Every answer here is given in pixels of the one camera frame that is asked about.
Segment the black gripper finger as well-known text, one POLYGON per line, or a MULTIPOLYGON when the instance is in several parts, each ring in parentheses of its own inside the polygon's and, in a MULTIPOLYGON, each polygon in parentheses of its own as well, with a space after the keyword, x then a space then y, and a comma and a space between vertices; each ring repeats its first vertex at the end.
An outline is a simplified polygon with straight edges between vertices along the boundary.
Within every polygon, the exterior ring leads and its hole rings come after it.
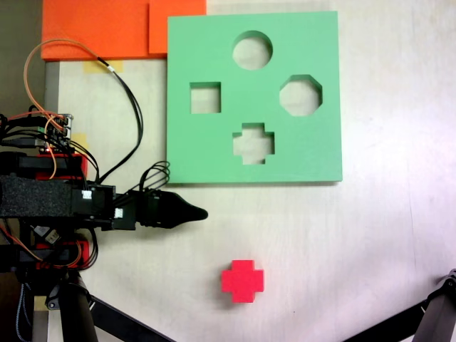
POLYGON ((197 222, 202 221, 208 218, 207 213, 202 214, 191 214, 187 216, 172 216, 172 217, 165 217, 160 220, 159 228, 163 229, 173 229, 181 224, 185 224, 188 222, 197 222))
POLYGON ((205 209, 190 204, 177 193, 160 193, 160 210, 166 214, 208 214, 205 209))

